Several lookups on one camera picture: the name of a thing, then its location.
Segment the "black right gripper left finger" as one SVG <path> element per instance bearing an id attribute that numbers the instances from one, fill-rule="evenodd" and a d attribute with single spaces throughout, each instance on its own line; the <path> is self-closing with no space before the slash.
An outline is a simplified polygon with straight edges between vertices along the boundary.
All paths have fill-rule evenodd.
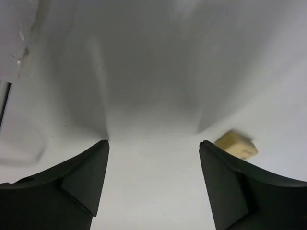
<path id="1" fill-rule="evenodd" d="M 109 143 L 19 181 L 0 185 L 2 230 L 88 230 L 104 184 Z"/>

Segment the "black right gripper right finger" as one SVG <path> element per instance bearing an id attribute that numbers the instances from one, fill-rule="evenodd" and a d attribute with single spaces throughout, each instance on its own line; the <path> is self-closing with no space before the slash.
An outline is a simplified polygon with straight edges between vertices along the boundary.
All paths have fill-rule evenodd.
<path id="1" fill-rule="evenodd" d="M 205 140 L 200 161 L 218 230 L 305 230 L 307 183 L 241 160 Z"/>

